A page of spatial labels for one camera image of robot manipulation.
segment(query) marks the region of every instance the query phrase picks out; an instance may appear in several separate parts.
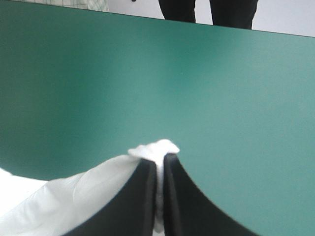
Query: white floor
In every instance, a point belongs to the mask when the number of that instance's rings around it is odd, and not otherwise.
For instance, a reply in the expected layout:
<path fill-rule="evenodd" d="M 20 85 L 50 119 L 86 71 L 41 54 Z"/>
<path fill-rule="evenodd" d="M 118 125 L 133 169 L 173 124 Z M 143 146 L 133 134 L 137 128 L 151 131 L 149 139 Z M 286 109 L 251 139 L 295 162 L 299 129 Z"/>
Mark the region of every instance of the white floor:
<path fill-rule="evenodd" d="M 158 0 L 108 0 L 115 13 L 163 19 Z M 212 24 L 209 0 L 196 0 L 196 20 Z M 254 30 L 315 37 L 315 0 L 259 0 Z"/>

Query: white fabric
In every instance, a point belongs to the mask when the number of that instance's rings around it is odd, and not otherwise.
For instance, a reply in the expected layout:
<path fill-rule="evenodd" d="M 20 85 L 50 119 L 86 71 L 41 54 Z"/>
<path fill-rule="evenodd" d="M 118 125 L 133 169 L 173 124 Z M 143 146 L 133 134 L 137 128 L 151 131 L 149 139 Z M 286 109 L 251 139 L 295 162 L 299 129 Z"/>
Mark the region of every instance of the white fabric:
<path fill-rule="evenodd" d="M 0 217 L 0 236 L 60 236 L 68 232 L 105 206 L 138 163 L 138 158 L 122 155 L 87 172 L 47 182 Z"/>
<path fill-rule="evenodd" d="M 0 168 L 0 217 L 36 192 L 47 181 L 14 176 Z"/>
<path fill-rule="evenodd" d="M 156 143 L 149 145 L 139 145 L 135 149 L 129 149 L 129 155 L 141 157 L 154 161 L 157 165 L 157 191 L 156 191 L 156 212 L 154 220 L 154 231 L 156 233 L 163 234 L 164 222 L 163 222 L 163 175 L 164 157 L 168 153 L 178 153 L 179 148 L 167 139 L 162 139 Z"/>
<path fill-rule="evenodd" d="M 170 141 L 161 140 L 130 149 L 129 155 L 109 159 L 87 172 L 48 182 L 0 169 L 0 189 L 5 190 L 0 194 L 0 208 L 5 209 L 0 214 L 0 236 L 60 236 L 105 206 L 128 181 L 139 157 L 155 161 L 159 169 L 167 153 L 178 151 Z M 11 201 L 19 193 L 19 199 Z"/>

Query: black trousers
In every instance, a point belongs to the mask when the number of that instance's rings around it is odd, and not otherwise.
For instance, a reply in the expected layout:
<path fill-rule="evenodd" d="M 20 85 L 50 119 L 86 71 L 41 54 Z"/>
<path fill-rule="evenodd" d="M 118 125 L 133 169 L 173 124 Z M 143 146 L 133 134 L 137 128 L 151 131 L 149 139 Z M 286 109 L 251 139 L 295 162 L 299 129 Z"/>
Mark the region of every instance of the black trousers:
<path fill-rule="evenodd" d="M 166 20 L 196 22 L 195 0 L 158 0 Z M 258 0 L 210 0 L 213 24 L 252 29 Z"/>

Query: green board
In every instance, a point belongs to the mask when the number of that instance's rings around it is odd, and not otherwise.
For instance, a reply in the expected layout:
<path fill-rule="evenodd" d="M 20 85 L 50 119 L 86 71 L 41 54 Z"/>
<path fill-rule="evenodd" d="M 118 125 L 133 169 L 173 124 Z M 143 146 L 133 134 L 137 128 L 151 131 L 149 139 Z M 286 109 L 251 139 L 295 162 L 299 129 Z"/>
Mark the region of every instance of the green board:
<path fill-rule="evenodd" d="M 65 177 L 161 138 L 246 227 L 315 235 L 315 38 L 0 1 L 0 167 Z"/>

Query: checkered fabric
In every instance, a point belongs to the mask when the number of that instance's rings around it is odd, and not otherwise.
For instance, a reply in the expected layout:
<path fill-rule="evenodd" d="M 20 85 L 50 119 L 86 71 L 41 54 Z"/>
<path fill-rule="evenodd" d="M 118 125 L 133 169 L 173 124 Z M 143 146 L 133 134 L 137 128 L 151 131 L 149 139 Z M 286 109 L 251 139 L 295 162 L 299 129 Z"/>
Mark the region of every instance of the checkered fabric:
<path fill-rule="evenodd" d="M 109 11 L 107 0 L 16 0 L 34 2 L 54 6 L 88 9 L 94 11 Z"/>

